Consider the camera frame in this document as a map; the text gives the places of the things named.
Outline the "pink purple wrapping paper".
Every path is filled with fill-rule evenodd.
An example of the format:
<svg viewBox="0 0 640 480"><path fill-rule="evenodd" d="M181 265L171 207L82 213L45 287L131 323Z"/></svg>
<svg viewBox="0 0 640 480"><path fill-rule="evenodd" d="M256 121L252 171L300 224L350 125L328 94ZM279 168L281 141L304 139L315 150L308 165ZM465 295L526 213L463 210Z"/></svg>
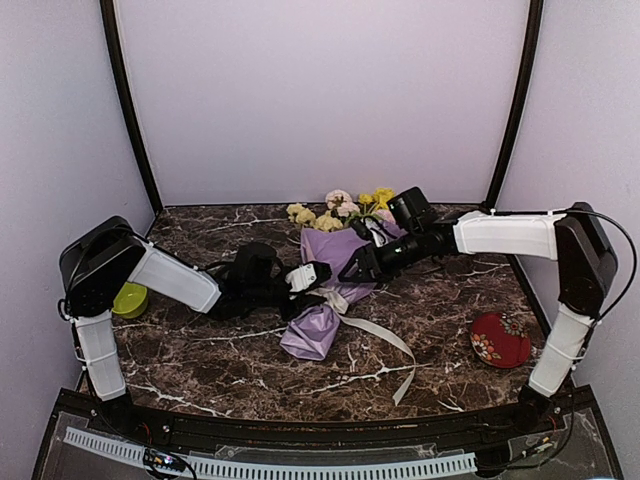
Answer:
<svg viewBox="0 0 640 480"><path fill-rule="evenodd" d="M330 280L313 291L324 298L322 305L307 309L291 320L280 340L280 346L298 359L321 361L326 358L342 322L362 329L391 343L404 353L406 343L390 330L371 321L348 317L349 307L368 296L372 284L347 284L337 279L353 252L366 245L354 230L322 232L305 228L301 231L301 258L305 263L319 261L331 266Z"/></svg>

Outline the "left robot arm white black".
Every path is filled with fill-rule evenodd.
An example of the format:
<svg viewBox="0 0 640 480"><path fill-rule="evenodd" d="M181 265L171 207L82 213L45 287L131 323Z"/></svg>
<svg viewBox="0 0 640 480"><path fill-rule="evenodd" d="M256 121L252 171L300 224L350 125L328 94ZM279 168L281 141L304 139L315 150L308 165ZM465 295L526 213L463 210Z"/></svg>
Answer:
<svg viewBox="0 0 640 480"><path fill-rule="evenodd" d="M115 341L112 311L127 284L144 287L216 320L245 318L275 308L289 321L322 303L315 289L332 276L328 264L287 267L271 246L251 242L231 261L191 265L137 234L113 216L60 255L64 296L57 308L72 325L79 360L99 400L103 421L120 436L141 427L140 412L121 397L127 386Z"/></svg>

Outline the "yellow fuzzy poppy stem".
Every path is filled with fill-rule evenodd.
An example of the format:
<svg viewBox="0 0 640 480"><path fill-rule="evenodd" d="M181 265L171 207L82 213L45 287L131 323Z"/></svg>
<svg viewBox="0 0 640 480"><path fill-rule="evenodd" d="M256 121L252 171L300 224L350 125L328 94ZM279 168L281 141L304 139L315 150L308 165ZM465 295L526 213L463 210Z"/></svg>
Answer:
<svg viewBox="0 0 640 480"><path fill-rule="evenodd" d="M372 194L363 193L358 196L358 204L362 212L374 213L379 210L388 210L389 202L395 197L396 192L391 188L380 187Z"/></svg>

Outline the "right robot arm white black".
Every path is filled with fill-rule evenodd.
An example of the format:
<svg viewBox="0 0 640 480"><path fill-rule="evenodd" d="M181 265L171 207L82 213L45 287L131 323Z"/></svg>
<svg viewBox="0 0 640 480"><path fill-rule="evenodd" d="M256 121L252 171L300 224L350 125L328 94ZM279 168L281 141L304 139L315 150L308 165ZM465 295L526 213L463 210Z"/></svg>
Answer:
<svg viewBox="0 0 640 480"><path fill-rule="evenodd" d="M560 210L472 210L441 217L418 187L396 195L388 207L403 235L357 248L338 275L341 282L386 282L428 257L496 254L555 264L557 314L525 388L534 395L510 413L517 432L534 432L549 416L544 398L554 396L581 362L607 313L618 258L604 217L586 202Z"/></svg>

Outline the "pink rose flower stem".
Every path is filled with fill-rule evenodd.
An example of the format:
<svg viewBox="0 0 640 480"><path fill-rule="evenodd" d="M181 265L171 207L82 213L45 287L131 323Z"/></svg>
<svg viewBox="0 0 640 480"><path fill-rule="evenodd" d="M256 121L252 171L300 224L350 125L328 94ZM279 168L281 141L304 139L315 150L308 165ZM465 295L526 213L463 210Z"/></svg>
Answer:
<svg viewBox="0 0 640 480"><path fill-rule="evenodd" d="M333 190L325 195L325 204L335 217L338 217L344 225L347 225L355 217L375 217L384 222L394 223L394 217L388 210L379 210L374 213L362 212L362 207L358 204L358 196L352 197L344 190Z"/></svg>

